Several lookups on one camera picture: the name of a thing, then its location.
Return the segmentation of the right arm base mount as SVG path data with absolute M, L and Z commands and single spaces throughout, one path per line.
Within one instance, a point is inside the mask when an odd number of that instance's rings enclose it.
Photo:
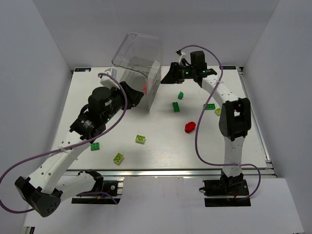
M 246 180 L 227 188 L 220 180 L 204 180 L 199 191 L 204 194 L 205 207 L 250 207 L 249 189 Z

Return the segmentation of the lime long brick front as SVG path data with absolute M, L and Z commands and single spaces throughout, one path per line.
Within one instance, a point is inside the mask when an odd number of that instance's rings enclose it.
M 117 153 L 117 155 L 113 159 L 113 163 L 116 164 L 116 165 L 120 165 L 123 160 L 124 160 L 124 156 L 122 154 L 120 154 L 120 153 Z

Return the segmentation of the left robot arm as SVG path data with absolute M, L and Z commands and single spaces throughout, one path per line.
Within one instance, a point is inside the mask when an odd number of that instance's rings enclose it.
M 83 193 L 100 194 L 103 177 L 93 169 L 79 172 L 66 181 L 60 178 L 78 156 L 88 149 L 94 138 L 106 130 L 107 122 L 119 111 L 136 107 L 144 96 L 126 82 L 121 88 L 98 87 L 88 97 L 77 119 L 70 126 L 58 152 L 51 154 L 28 177 L 15 182 L 21 197 L 42 217 L 51 215 L 61 202 Z

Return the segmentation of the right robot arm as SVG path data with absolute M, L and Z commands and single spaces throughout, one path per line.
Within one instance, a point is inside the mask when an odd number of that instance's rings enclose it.
M 243 183 L 241 169 L 242 148 L 248 131 L 251 129 L 251 104 L 230 91 L 214 69 L 209 69 L 203 51 L 191 52 L 191 61 L 187 62 L 185 53 L 177 51 L 178 62 L 172 62 L 169 72 L 161 80 L 162 84 L 181 84 L 192 79 L 207 91 L 221 108 L 219 130 L 224 137 L 224 163 L 220 179 L 203 188 L 204 191 L 221 195 L 235 194 Z

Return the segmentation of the lime small brick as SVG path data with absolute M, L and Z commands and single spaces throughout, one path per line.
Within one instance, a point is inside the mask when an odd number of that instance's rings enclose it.
M 217 108 L 214 110 L 214 113 L 217 115 L 217 116 L 220 116 L 221 115 L 221 109 L 220 108 Z

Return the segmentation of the lime rounded brick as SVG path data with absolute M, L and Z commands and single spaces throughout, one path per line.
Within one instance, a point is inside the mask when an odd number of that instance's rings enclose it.
M 136 143 L 139 143 L 139 144 L 144 144 L 145 140 L 146 140 L 146 137 L 145 136 L 141 136 L 141 135 L 137 135 L 136 139 L 135 139 Z

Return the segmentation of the red rounded brick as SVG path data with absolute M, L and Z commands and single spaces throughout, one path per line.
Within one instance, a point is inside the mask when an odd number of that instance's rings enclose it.
M 194 130 L 196 129 L 196 123 L 191 121 L 191 122 L 188 122 L 186 125 L 185 125 L 185 128 L 184 128 L 184 131 L 186 133 L 191 133 L 193 132 Z

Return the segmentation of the clear plastic drawer cover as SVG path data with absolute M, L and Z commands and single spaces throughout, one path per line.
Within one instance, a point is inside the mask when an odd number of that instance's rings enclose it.
M 128 33 L 112 58 L 118 81 L 144 94 L 137 109 L 149 112 L 160 85 L 163 47 L 157 37 Z

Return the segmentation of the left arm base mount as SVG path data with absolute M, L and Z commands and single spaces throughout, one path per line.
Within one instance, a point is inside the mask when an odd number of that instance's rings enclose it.
M 72 198 L 72 204 L 95 204 L 117 205 L 122 195 L 123 182 L 118 180 L 105 180 L 104 177 L 95 170 L 85 171 L 91 175 L 96 183 L 92 190 L 83 192 Z

